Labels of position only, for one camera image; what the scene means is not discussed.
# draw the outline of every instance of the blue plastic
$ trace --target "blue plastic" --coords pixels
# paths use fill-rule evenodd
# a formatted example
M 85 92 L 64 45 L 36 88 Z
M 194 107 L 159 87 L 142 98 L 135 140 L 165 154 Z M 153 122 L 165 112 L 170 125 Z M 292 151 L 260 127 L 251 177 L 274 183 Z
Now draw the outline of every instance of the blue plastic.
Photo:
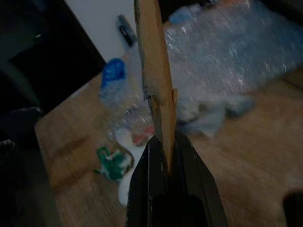
M 125 63 L 119 58 L 113 58 L 103 68 L 101 88 L 104 88 L 110 81 L 125 78 Z

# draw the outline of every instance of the black object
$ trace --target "black object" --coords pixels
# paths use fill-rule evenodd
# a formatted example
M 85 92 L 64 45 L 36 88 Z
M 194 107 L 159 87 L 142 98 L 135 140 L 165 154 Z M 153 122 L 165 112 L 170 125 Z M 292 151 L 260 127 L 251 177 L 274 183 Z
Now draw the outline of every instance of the black object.
M 303 0 L 262 0 L 271 10 L 303 25 Z
M 6 138 L 19 139 L 27 134 L 42 116 L 43 111 L 38 107 L 9 111 L 0 115 L 0 132 Z
M 46 113 L 101 72 L 104 59 L 64 0 L 1 1 L 31 34 L 26 42 L 32 45 L 9 62 L 27 78 Z
M 130 38 L 129 34 L 127 33 L 126 29 L 124 28 L 123 25 L 119 26 L 119 30 L 123 36 L 123 38 L 126 40 L 128 46 L 132 46 L 134 43 L 132 41 L 132 39 Z
M 118 16 L 119 22 L 121 24 L 121 26 L 123 26 L 123 30 L 125 33 L 127 33 L 128 39 L 131 40 L 131 43 L 127 41 L 127 43 L 129 44 L 129 46 L 132 46 L 135 42 L 138 41 L 136 34 L 134 33 L 132 27 L 129 25 L 128 20 L 126 19 L 126 17 L 124 15 L 119 15 Z
M 18 208 L 14 190 L 10 186 L 10 174 L 7 173 L 7 160 L 15 147 L 11 140 L 0 141 L 0 226 L 11 226 L 18 218 Z
M 31 103 L 13 86 L 13 82 L 1 69 L 0 105 L 0 115 L 6 114 L 10 110 L 32 106 Z
M 303 192 L 287 195 L 283 201 L 283 208 L 288 227 L 303 227 Z
M 162 145 L 153 137 L 133 173 L 126 212 L 126 227 L 228 226 L 213 176 L 178 131 L 171 178 Z

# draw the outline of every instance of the dark floor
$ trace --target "dark floor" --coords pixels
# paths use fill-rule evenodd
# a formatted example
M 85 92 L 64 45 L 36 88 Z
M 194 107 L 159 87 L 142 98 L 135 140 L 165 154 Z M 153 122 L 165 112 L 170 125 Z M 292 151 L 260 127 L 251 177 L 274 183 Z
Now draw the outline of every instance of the dark floor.
M 60 227 L 60 217 L 39 150 L 20 150 L 12 157 L 18 163 L 16 201 L 21 211 L 14 227 Z

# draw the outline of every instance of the crushed plastic bottle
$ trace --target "crushed plastic bottle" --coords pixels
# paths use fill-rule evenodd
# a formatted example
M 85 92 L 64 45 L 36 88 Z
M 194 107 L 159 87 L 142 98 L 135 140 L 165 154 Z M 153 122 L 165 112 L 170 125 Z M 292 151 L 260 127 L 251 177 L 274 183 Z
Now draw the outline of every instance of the crushed plastic bottle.
M 100 101 L 109 111 L 114 112 L 127 98 L 128 87 L 125 63 L 118 58 L 110 60 L 103 68 Z

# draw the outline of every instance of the plastic wrap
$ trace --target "plastic wrap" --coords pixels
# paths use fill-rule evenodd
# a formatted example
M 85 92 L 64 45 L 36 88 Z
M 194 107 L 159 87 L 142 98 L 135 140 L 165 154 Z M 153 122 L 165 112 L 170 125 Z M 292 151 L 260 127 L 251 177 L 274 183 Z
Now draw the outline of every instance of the plastic wrap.
M 303 28 L 259 1 L 218 4 L 165 30 L 173 87 L 199 102 L 256 90 L 303 62 Z M 141 84 L 137 45 L 126 67 Z
M 127 128 L 135 145 L 144 143 L 147 134 L 153 134 L 152 117 L 148 104 L 139 98 L 139 86 L 127 74 L 121 59 L 111 59 L 103 68 L 99 99 L 108 110 L 106 119 L 109 125 L 108 137 L 100 142 L 107 147 L 114 140 L 114 131 Z

